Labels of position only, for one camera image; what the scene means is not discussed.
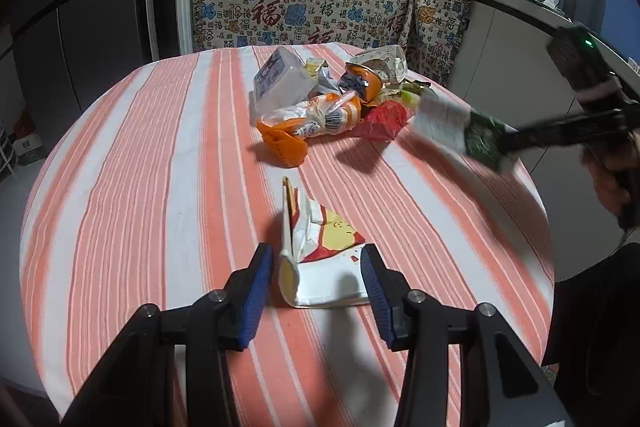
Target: small box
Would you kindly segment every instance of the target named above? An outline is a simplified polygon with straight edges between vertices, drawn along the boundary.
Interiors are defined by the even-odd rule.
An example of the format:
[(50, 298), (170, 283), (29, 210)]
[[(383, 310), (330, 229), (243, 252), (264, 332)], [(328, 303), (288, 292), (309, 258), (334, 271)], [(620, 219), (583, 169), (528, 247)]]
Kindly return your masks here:
[(13, 147), (20, 165), (28, 165), (47, 156), (47, 151), (37, 134), (30, 134), (16, 140)]

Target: person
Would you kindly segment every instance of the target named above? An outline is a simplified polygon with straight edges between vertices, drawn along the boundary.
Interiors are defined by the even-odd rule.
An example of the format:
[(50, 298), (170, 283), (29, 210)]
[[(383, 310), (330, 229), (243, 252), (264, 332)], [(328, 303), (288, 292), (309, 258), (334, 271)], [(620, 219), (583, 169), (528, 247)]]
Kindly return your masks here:
[[(640, 137), (632, 137), (606, 155), (582, 155), (598, 200), (615, 216), (631, 200), (615, 172), (640, 167)], [(638, 243), (556, 283), (543, 365), (558, 364), (554, 388), (576, 427), (640, 425), (638, 304)]]

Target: trash pile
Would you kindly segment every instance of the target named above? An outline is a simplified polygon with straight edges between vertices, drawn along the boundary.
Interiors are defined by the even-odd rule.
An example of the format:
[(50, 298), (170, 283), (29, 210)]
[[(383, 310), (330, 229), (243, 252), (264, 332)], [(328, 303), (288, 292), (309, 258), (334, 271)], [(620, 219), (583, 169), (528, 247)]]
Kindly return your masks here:
[(406, 74), (404, 51), (396, 44), (355, 55), (338, 80), (324, 59), (303, 64), (280, 46), (254, 77), (255, 125), (287, 167), (302, 164), (307, 140), (318, 136), (392, 141), (421, 96), (437, 98), (430, 82)]

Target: kitchen counter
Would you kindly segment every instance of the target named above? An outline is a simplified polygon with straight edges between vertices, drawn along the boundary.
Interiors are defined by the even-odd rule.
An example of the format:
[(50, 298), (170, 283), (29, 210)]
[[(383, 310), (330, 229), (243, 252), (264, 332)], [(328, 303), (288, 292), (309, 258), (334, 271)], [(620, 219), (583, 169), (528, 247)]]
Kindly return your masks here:
[[(546, 52), (549, 35), (571, 22), (532, 0), (473, 0), (448, 89), (515, 128), (580, 112), (569, 83)], [(640, 77), (594, 39), (604, 59), (638, 97)], [(545, 205), (558, 280), (610, 255), (622, 237), (580, 165), (581, 146), (530, 149), (521, 158)]]

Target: human hand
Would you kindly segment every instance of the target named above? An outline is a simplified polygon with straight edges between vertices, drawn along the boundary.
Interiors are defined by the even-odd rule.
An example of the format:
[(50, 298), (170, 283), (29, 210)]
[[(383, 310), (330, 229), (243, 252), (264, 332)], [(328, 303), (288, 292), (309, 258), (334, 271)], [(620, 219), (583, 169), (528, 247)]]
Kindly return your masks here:
[(639, 137), (636, 134), (632, 136), (633, 141), (598, 156), (587, 148), (582, 151), (581, 163), (591, 174), (598, 201), (616, 217), (620, 217), (623, 206), (631, 201), (631, 195), (620, 186), (615, 173), (640, 166)]

